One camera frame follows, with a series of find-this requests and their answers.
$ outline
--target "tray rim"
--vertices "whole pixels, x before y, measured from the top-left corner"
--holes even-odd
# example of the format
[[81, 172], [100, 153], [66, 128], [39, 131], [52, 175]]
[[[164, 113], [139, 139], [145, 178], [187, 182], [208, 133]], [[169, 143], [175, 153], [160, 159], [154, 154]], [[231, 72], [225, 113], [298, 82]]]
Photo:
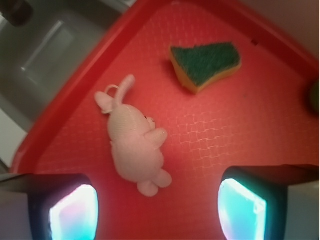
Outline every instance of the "tray rim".
[[[55, 99], [38, 118], [18, 148], [11, 173], [33, 173], [40, 157], [113, 60], [161, 7], [176, 0], [137, 0], [105, 34]], [[292, 37], [237, 0], [179, 0], [212, 12], [285, 62], [306, 81], [319, 78], [319, 61]]]

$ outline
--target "stuffed animal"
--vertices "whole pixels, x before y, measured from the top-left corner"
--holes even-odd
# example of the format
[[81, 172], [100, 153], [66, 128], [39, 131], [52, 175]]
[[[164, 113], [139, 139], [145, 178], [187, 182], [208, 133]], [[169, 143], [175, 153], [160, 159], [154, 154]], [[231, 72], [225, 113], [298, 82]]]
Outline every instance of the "stuffed animal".
[[[135, 77], [129, 75], [119, 86], [109, 85], [105, 92], [97, 92], [94, 98], [102, 113], [110, 114], [107, 128], [117, 172], [125, 180], [137, 183], [140, 193], [153, 197], [159, 188], [166, 188], [172, 182], [170, 174], [162, 169], [164, 156], [160, 151], [168, 133], [163, 128], [156, 128], [151, 117], [122, 103], [134, 84]], [[117, 89], [114, 98], [108, 95], [112, 88]]]

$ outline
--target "gray sink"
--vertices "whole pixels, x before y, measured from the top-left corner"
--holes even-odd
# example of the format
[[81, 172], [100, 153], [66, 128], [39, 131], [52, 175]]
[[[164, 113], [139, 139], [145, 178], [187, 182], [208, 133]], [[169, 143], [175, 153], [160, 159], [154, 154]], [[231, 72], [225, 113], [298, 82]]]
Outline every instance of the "gray sink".
[[29, 131], [128, 7], [119, 0], [28, 0], [32, 19], [0, 23], [0, 109]]

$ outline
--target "green object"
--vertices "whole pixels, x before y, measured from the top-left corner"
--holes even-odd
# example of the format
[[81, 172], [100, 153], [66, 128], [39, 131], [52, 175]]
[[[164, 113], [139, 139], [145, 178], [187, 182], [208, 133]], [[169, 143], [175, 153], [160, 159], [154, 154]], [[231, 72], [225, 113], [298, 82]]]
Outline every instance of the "green object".
[[319, 81], [313, 84], [309, 95], [309, 101], [312, 109], [319, 113]]
[[215, 43], [193, 48], [171, 47], [176, 61], [197, 86], [215, 75], [240, 64], [241, 58], [231, 42]]

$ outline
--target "sponge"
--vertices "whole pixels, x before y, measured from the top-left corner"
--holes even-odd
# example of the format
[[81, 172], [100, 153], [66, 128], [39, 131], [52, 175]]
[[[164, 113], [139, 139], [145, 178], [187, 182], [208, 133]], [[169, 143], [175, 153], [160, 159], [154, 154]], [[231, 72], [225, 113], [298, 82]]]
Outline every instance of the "sponge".
[[194, 94], [241, 67], [240, 55], [231, 42], [192, 48], [171, 46], [170, 60], [182, 86]]

